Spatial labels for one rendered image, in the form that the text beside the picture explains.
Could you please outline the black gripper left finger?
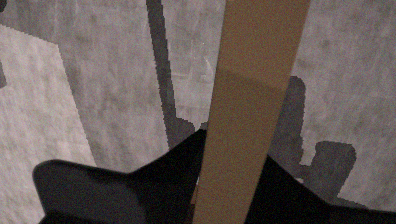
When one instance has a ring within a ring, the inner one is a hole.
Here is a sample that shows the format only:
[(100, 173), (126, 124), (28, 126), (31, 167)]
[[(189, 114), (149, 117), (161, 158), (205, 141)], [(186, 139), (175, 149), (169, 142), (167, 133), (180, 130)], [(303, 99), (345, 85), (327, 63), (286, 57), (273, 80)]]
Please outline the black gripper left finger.
[(39, 163), (32, 179), (50, 210), (106, 224), (184, 224), (201, 170), (206, 130), (124, 173), (66, 160)]

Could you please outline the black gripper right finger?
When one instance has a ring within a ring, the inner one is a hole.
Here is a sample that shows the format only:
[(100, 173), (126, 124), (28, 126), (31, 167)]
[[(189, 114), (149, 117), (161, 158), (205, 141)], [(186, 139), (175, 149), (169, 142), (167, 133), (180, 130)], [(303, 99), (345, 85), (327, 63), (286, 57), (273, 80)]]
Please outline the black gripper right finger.
[(396, 213), (328, 204), (267, 154), (244, 224), (396, 224)]

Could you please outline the brown wooden rail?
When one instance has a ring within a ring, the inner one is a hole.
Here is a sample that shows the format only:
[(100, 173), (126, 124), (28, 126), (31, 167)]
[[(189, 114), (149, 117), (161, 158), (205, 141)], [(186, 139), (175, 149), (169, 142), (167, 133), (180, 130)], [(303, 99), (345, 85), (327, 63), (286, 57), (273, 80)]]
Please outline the brown wooden rail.
[(311, 0), (226, 0), (192, 224), (244, 224)]

